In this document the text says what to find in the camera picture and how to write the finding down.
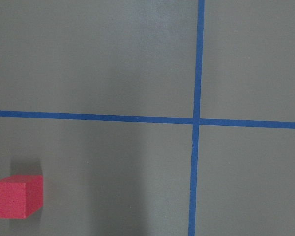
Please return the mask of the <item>red block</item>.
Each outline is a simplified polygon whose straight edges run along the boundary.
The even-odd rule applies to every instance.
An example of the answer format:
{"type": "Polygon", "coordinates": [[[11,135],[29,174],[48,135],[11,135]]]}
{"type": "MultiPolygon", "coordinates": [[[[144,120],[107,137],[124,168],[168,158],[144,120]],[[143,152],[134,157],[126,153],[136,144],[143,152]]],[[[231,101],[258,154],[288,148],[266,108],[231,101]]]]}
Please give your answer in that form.
{"type": "Polygon", "coordinates": [[[26,219],[43,207],[42,175],[0,179],[0,219],[26,219]]]}

